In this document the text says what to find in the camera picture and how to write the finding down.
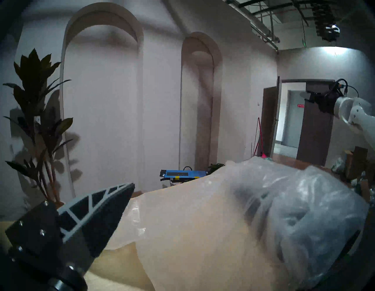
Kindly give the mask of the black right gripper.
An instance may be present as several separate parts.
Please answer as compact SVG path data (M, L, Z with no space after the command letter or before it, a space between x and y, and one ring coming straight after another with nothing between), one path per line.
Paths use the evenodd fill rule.
M300 96L309 103L317 103L318 108L323 113L334 113L337 99L340 97L338 91L327 91L324 93L315 93L314 98L309 92L301 92Z

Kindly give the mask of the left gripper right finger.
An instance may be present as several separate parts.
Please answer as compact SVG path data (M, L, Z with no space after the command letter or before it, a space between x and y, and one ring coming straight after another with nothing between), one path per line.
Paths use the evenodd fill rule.
M333 275L337 274L339 271L343 270L348 264L351 262L352 255L349 252L352 251L353 246L357 243L360 239L359 236L361 234L361 230L355 231L355 233L349 238L349 240L344 245L343 249L341 250L339 256L331 266L328 272L328 277L332 277Z

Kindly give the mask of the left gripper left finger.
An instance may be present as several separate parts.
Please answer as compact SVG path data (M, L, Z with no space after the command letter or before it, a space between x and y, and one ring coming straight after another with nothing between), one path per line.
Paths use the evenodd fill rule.
M134 192L120 184L76 197L59 209L43 201L5 230L12 246L49 264L90 268L106 247Z

